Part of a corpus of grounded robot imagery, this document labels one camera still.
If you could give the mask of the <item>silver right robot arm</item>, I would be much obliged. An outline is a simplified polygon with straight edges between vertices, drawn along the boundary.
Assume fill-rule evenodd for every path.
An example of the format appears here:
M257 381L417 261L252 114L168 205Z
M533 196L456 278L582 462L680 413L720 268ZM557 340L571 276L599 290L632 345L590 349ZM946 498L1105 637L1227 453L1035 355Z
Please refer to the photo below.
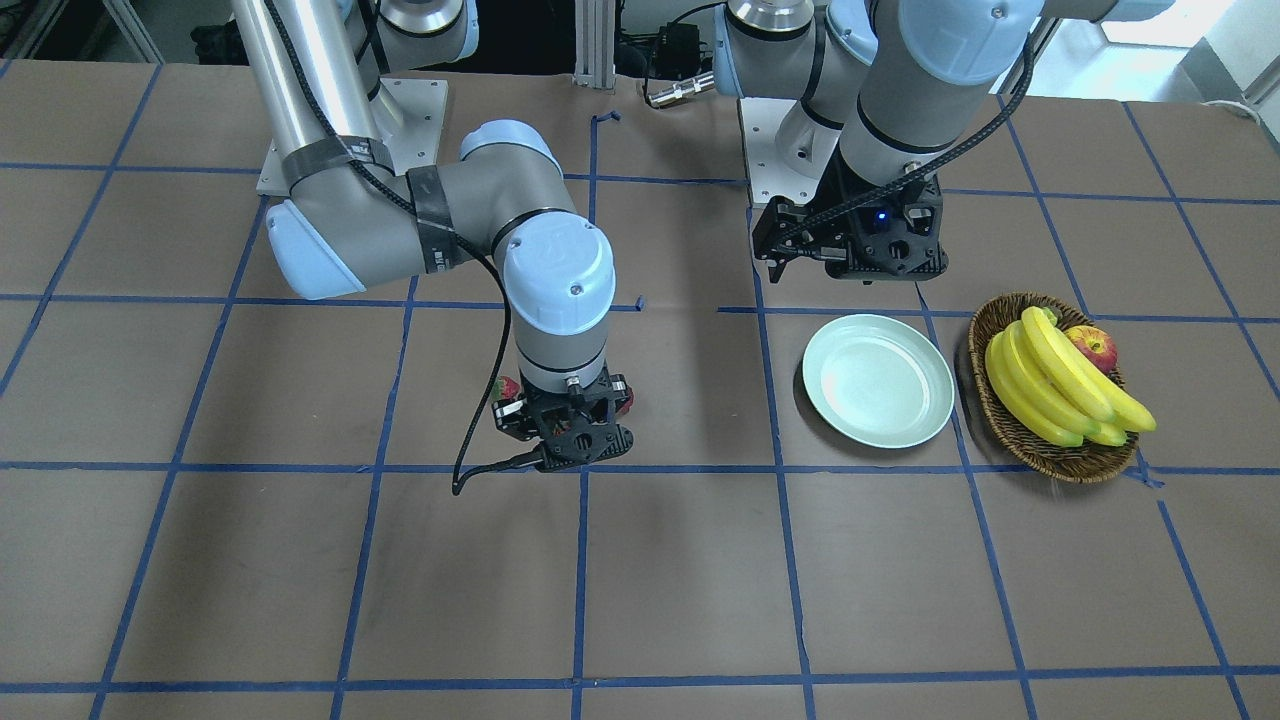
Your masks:
M392 70L470 56L474 1L236 1L271 122L283 201L268 214L276 263L308 300L490 261L512 311L524 388L553 398L607 369L616 274L611 243L580 217L544 138L520 120L467 135L452 164L407 147L413 122Z

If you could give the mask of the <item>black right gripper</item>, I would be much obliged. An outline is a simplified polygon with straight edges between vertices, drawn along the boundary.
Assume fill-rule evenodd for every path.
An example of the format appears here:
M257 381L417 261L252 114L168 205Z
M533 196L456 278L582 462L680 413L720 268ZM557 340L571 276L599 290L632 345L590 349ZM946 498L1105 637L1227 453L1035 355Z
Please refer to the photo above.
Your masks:
M630 386L621 374L603 370L591 383L572 375L563 391L543 389L525 375L522 393L511 401L492 402L497 428L521 441L543 439L579 424L617 423L614 404Z

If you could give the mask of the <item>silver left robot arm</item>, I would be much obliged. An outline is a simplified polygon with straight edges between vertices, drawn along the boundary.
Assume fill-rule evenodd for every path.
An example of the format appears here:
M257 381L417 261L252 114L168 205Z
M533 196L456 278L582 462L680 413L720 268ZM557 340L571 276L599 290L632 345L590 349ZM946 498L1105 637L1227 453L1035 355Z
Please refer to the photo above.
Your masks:
M795 101L826 132L808 195L771 195L753 254L778 282L800 259L838 281L943 274L938 169L1015 113L1039 19L1142 22L1166 1L727 1L716 10L721 94Z

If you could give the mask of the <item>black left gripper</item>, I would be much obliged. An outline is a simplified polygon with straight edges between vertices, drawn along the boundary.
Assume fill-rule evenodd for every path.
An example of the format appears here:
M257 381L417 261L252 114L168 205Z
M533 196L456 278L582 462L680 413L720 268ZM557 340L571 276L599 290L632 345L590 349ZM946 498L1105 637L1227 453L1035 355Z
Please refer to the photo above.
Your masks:
M753 256L765 261L771 284L803 258L838 281L929 281L948 268L940 243L943 206L934 176L882 192L832 160L810 202L777 197L765 205L751 232Z

